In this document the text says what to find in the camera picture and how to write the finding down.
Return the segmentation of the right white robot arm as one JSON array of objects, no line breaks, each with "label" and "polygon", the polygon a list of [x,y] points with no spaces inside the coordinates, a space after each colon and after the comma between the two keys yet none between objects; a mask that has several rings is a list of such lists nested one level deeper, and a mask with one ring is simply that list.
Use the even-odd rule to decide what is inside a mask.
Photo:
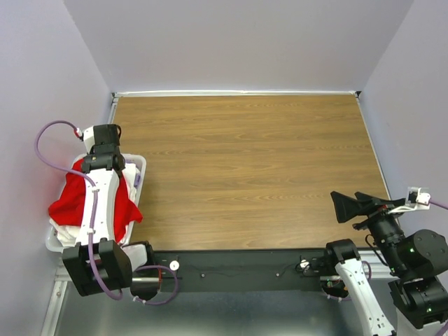
[{"label": "right white robot arm", "polygon": [[330,194],[339,223],[365,217],[354,225],[368,230],[383,261],[394,277],[390,294],[397,311],[392,326],[365,277],[358,250],[349,240],[327,244],[322,266],[338,274],[354,303],[364,335],[446,335],[447,289],[438,275],[447,271],[447,241],[432,230],[405,236],[397,219],[407,212],[428,210],[431,195],[423,188],[409,188],[406,198],[381,199],[362,192],[354,197]]}]

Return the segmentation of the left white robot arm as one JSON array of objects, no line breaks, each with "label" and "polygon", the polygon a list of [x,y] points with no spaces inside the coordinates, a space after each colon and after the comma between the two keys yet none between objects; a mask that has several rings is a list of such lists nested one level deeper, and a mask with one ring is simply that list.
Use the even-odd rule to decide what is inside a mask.
[{"label": "left white robot arm", "polygon": [[116,193],[125,168],[120,135],[121,128],[115,124],[95,125],[82,133],[87,150],[80,172],[85,181],[83,217],[75,245],[62,253],[62,262],[82,296],[105,293],[121,300],[134,272],[146,277],[155,268],[147,241],[120,246],[115,239]]}]

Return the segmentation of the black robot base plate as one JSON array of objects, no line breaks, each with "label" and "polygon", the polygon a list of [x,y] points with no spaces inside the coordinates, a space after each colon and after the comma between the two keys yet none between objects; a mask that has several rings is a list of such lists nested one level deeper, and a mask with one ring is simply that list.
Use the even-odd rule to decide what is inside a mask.
[{"label": "black robot base plate", "polygon": [[130,293],[147,302],[177,293],[316,291],[334,275],[322,248],[157,251],[162,270],[133,274]]}]

